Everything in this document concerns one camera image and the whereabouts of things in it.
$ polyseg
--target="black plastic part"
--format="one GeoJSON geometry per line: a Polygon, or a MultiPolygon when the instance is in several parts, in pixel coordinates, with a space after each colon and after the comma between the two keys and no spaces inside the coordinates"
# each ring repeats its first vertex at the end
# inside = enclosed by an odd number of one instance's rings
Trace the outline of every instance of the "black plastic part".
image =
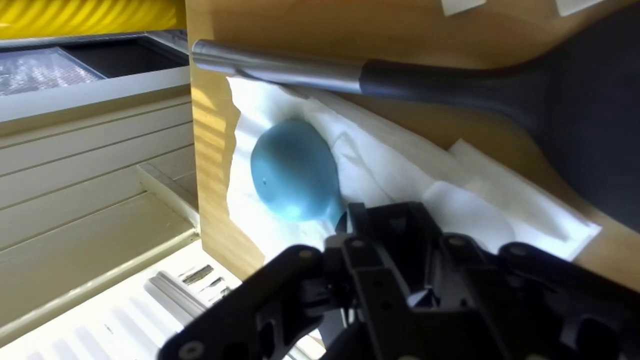
{"type": "Polygon", "coordinates": [[[443,231],[419,202],[380,209],[348,207],[354,235],[387,251],[411,292],[424,290],[431,278],[434,245],[443,231]]]}
{"type": "Polygon", "coordinates": [[[346,330],[346,325],[343,321],[343,310],[324,312],[322,322],[318,326],[324,346],[334,345],[345,330],[346,330]]]}
{"type": "MultiPolygon", "coordinates": [[[[580,358],[640,358],[637,292],[528,245],[503,246],[499,263],[522,295],[538,299],[530,310],[545,305],[546,312],[563,318],[563,339],[580,358]]],[[[546,322],[546,328],[557,332],[558,325],[546,322]]]]}
{"type": "Polygon", "coordinates": [[[362,69],[360,90],[376,98],[490,110],[535,132],[546,90],[540,63],[545,60],[499,70],[466,70],[371,60],[362,69]]]}
{"type": "Polygon", "coordinates": [[[384,266],[380,256],[375,256],[373,242],[356,238],[346,242],[343,253],[358,290],[358,309],[369,328],[366,345],[373,346],[373,358],[503,358],[492,332],[476,310],[413,310],[395,270],[384,266]]]}
{"type": "Polygon", "coordinates": [[[362,322],[348,326],[326,349],[322,360],[373,360],[373,342],[362,322]]]}
{"type": "Polygon", "coordinates": [[[640,231],[640,5],[501,70],[373,60],[366,97],[485,109],[522,126],[589,202],[640,231]]]}
{"type": "Polygon", "coordinates": [[[495,339],[501,339],[504,358],[553,353],[557,337],[546,335],[549,328],[542,328],[538,318],[522,305],[492,256],[487,256],[473,238],[461,235],[447,235],[441,249],[447,263],[454,266],[452,275],[463,278],[465,295],[483,315],[495,339]]]}

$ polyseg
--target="white panel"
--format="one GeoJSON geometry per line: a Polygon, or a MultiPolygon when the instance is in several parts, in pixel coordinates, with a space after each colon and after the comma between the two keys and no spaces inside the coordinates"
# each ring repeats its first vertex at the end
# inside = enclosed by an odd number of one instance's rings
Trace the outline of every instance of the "white panel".
{"type": "Polygon", "coordinates": [[[143,192],[136,171],[127,169],[78,187],[0,210],[0,251],[143,192]]]}
{"type": "Polygon", "coordinates": [[[105,339],[99,341],[94,337],[94,332],[91,332],[89,328],[78,328],[76,332],[78,341],[82,342],[82,346],[93,355],[93,360],[109,360],[109,353],[105,346],[105,339]]]}
{"type": "Polygon", "coordinates": [[[194,146],[180,148],[178,153],[171,153],[158,159],[153,159],[150,164],[158,169],[168,179],[177,180],[185,174],[194,173],[197,157],[194,146]]]}
{"type": "Polygon", "coordinates": [[[182,214],[192,223],[197,231],[200,231],[200,214],[197,210],[197,195],[185,190],[178,183],[165,176],[150,162],[136,167],[143,187],[156,195],[166,207],[174,212],[182,214]]]}
{"type": "Polygon", "coordinates": [[[64,134],[64,132],[76,132],[76,131],[93,128],[93,126],[107,124],[107,123],[119,123],[122,119],[161,113],[161,110],[177,109],[177,106],[185,106],[185,104],[191,104],[191,97],[177,97],[177,98],[156,100],[156,103],[149,103],[149,104],[113,109],[109,113],[89,115],[89,119],[76,117],[76,120],[70,120],[70,123],[44,124],[44,126],[31,128],[26,132],[0,137],[0,148],[16,146],[23,143],[33,143],[38,139],[49,139],[49,137],[56,137],[56,134],[64,134]]]}
{"type": "Polygon", "coordinates": [[[38,353],[31,355],[28,360],[56,360],[56,353],[54,349],[44,342],[43,346],[38,346],[38,353]]]}
{"type": "Polygon", "coordinates": [[[74,355],[81,360],[86,360],[86,358],[99,360],[100,358],[100,355],[97,355],[94,349],[91,349],[89,345],[81,342],[78,328],[61,335],[61,339],[64,339],[64,342],[74,350],[74,355]]]}
{"type": "Polygon", "coordinates": [[[191,106],[174,106],[0,148],[0,176],[191,123],[191,106]]]}
{"type": "Polygon", "coordinates": [[[44,357],[40,353],[31,353],[25,360],[44,360],[44,357]]]}
{"type": "Polygon", "coordinates": [[[197,171],[191,174],[185,174],[180,179],[174,179],[174,183],[178,183],[180,188],[185,188],[191,195],[198,195],[198,180],[197,180],[197,171]]]}
{"type": "Polygon", "coordinates": [[[61,360],[78,360],[76,353],[70,349],[66,341],[56,341],[53,346],[61,360]]]}
{"type": "Polygon", "coordinates": [[[114,173],[192,144],[192,126],[182,124],[136,140],[113,144],[72,159],[0,179],[0,210],[82,180],[114,173]]]}
{"type": "Polygon", "coordinates": [[[85,322],[85,328],[89,330],[89,339],[94,345],[100,346],[100,350],[107,355],[107,358],[116,360],[116,358],[134,358],[128,357],[131,353],[131,345],[124,341],[121,341],[114,335],[114,328],[107,326],[109,318],[113,317],[113,307],[107,305],[105,309],[100,309],[100,318],[93,318],[89,322],[85,322]]]}
{"type": "Polygon", "coordinates": [[[188,66],[0,98],[0,123],[188,86],[188,66]]]}
{"type": "Polygon", "coordinates": [[[155,358],[155,355],[158,353],[155,341],[145,332],[145,328],[138,326],[138,322],[132,318],[132,315],[124,312],[124,309],[121,305],[116,305],[119,309],[114,309],[114,325],[122,339],[131,341],[132,345],[136,345],[136,349],[147,355],[145,358],[155,358]]]}
{"type": "Polygon", "coordinates": [[[576,14],[601,2],[603,0],[557,0],[561,16],[576,14]]]}
{"type": "Polygon", "coordinates": [[[0,253],[0,326],[192,231],[150,195],[0,253]]]}
{"type": "Polygon", "coordinates": [[[487,0],[443,0],[443,13],[454,16],[479,7],[485,7],[487,0]]]}
{"type": "Polygon", "coordinates": [[[127,312],[136,318],[136,325],[149,335],[149,339],[155,342],[155,349],[161,349],[168,337],[174,335],[173,328],[168,328],[165,321],[166,312],[150,312],[150,305],[143,307],[138,299],[147,297],[145,292],[136,292],[136,297],[131,297],[127,307],[127,312]]]}

